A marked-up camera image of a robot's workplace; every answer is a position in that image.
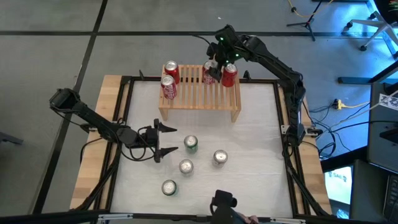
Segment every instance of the silver can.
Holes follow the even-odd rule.
[[[185,137],[184,146],[185,146],[185,149],[191,154],[197,152],[198,138],[196,136],[192,136],[192,135]]]
[[[177,191],[177,184],[172,180],[166,180],[162,184],[162,192],[166,196],[171,196]]]
[[[228,160],[228,154],[224,150],[217,150],[213,155],[213,165],[222,167]]]
[[[180,171],[183,175],[192,175],[193,174],[193,163],[189,159],[184,159],[180,162]]]

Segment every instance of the person's hand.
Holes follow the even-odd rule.
[[[259,224],[259,219],[255,215],[252,215],[250,217],[246,217],[242,213],[238,212],[238,214],[243,218],[244,222],[247,223],[247,224]]]

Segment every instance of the yellow cable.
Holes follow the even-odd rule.
[[[333,1],[334,1],[334,0],[330,0],[330,2],[328,2],[328,4],[326,4],[323,8],[321,8],[321,9],[318,10],[317,12],[314,12],[314,13],[311,14],[311,15],[303,16],[303,15],[300,15],[296,10],[294,11],[294,13],[296,13],[296,15],[298,15],[298,16],[300,16],[300,17],[303,17],[303,18],[311,17],[311,16],[317,14],[318,12],[322,12],[329,4],[332,3]],[[289,2],[289,4],[290,4],[290,8],[293,8],[294,6],[293,6],[293,4],[292,4],[292,1],[291,1],[291,0],[288,0],[288,2]]]
[[[361,103],[361,104],[358,104],[358,105],[355,105],[355,106],[346,106],[344,103],[342,103],[341,104],[341,107],[342,108],[357,108],[357,107],[359,107],[359,106],[363,106],[363,105],[365,105],[365,104],[368,104],[369,102],[367,101],[367,102],[364,102],[364,103]]]

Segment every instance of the can lid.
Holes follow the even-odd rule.
[[[176,68],[177,68],[177,63],[176,62],[174,62],[174,61],[168,61],[167,63],[166,63],[166,66],[165,66],[165,68],[166,68],[166,70],[168,70],[168,71],[172,71],[172,70],[175,70]]]
[[[235,66],[234,64],[231,64],[231,63],[228,63],[228,64],[225,66],[225,70],[226,70],[227,72],[236,72],[236,71],[238,71],[238,69],[236,68],[236,66]]]
[[[214,153],[214,160],[217,162],[226,162],[228,160],[228,154],[224,150],[217,150]]]
[[[187,136],[184,139],[184,143],[187,146],[194,146],[198,142],[198,139],[195,136]]]
[[[174,194],[176,188],[177,188],[177,185],[176,185],[175,182],[172,181],[172,180],[166,180],[166,181],[163,182],[163,184],[162,184],[162,191],[163,191],[163,194],[166,194],[166,195],[172,195],[172,194]]]
[[[180,162],[180,171],[184,174],[190,173],[193,170],[193,163],[189,159],[184,159]]]
[[[213,60],[208,60],[207,62],[205,62],[205,64],[203,64],[203,66],[206,70],[208,70],[210,67],[212,68],[217,67],[217,63]]]
[[[171,75],[166,75],[165,77],[162,78],[161,83],[163,85],[171,85],[174,82],[174,78]]]

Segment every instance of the desk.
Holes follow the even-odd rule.
[[[371,84],[371,106],[379,102],[380,94],[388,95],[384,91],[384,84]],[[398,121],[398,111],[385,106],[377,106],[369,112],[369,121]],[[380,137],[380,133],[396,128],[394,123],[371,123],[368,131],[368,145],[322,161],[324,172],[350,166],[356,159],[366,161],[393,172],[398,172],[397,144]]]
[[[95,111],[108,120],[113,119],[121,80],[122,76],[119,75],[106,75],[103,80]],[[123,116],[123,111],[126,106],[127,88],[125,88],[123,91],[124,94],[123,97],[121,97],[121,107],[119,110],[120,118]],[[282,89],[279,89],[279,93],[281,96],[280,100],[282,102],[282,114],[284,117],[284,122],[286,123],[287,112],[284,106]],[[305,113],[302,113],[302,122],[306,126],[309,126],[311,124],[309,117]],[[90,133],[88,136],[88,141],[96,139],[98,137],[98,133]],[[304,141],[315,144],[315,139],[311,137],[305,137]],[[70,208],[75,208],[79,206],[97,184],[103,166],[105,150],[106,141],[104,140],[100,140],[86,147],[85,153],[83,155],[83,161],[81,163],[81,167],[77,177]],[[115,150],[116,148],[114,147],[111,153],[111,157],[114,155]],[[312,193],[315,200],[322,206],[322,208],[328,213],[331,213],[329,199],[326,192],[325,181],[323,178],[323,172],[317,150],[313,146],[304,143],[300,145],[299,150],[302,161],[303,176],[307,188]],[[109,182],[108,185],[106,185],[104,188],[105,190],[103,191],[102,200],[99,204],[99,208],[105,208],[107,199],[107,194],[105,192],[107,192],[106,189],[108,189],[108,187]],[[298,187],[295,188],[295,194],[298,201],[298,212],[303,213],[303,202]]]

